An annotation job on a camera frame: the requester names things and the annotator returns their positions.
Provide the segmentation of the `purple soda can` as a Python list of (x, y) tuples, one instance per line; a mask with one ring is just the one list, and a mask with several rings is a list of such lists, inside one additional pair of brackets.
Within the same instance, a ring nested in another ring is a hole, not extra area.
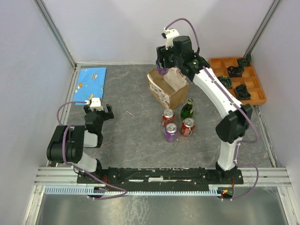
[(166, 75), (168, 73), (168, 68), (160, 68), (160, 67), (157, 67), (157, 73), (159, 75)]
[(167, 142), (174, 142), (177, 137), (177, 126), (174, 123), (169, 123), (165, 127), (165, 140)]

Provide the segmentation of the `green glass bottle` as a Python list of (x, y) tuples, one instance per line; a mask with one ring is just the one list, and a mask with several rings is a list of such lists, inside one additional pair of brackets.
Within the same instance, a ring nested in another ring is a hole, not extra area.
[(183, 106), (183, 108), (180, 112), (180, 118), (181, 118), (181, 120), (184, 120), (186, 118), (192, 118), (193, 115), (194, 115), (193, 99), (189, 98), (187, 103)]

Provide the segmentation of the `red cola can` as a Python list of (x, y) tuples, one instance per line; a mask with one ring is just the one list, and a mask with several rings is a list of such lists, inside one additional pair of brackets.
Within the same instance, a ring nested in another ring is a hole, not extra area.
[(164, 109), (162, 113), (162, 125), (165, 127), (169, 123), (174, 121), (174, 111), (172, 109)]
[(185, 118), (181, 124), (181, 134), (189, 137), (195, 128), (195, 121), (192, 118)]

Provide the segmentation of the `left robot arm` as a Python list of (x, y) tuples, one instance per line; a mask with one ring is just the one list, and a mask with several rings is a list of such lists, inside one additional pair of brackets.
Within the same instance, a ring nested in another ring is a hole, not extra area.
[(66, 131), (66, 125), (56, 127), (47, 147), (47, 159), (54, 163), (68, 163), (77, 170), (88, 172), (88, 178), (100, 182), (104, 177), (102, 165), (98, 159), (83, 152), (84, 148), (100, 148), (103, 142), (102, 128), (107, 120), (114, 119), (112, 106), (105, 110), (90, 109), (85, 105), (85, 124), (77, 125)]

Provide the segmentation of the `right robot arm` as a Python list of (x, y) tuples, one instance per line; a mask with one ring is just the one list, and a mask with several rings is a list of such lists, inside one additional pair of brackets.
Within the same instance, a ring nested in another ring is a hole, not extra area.
[(224, 87), (209, 63), (192, 49), (190, 37), (162, 36), (166, 44), (157, 47), (158, 73), (167, 75), (171, 68), (179, 69), (181, 74), (206, 94), (222, 118), (216, 126), (221, 148), (213, 171), (218, 182), (226, 183), (237, 173), (237, 148), (251, 126), (252, 107), (243, 105)]

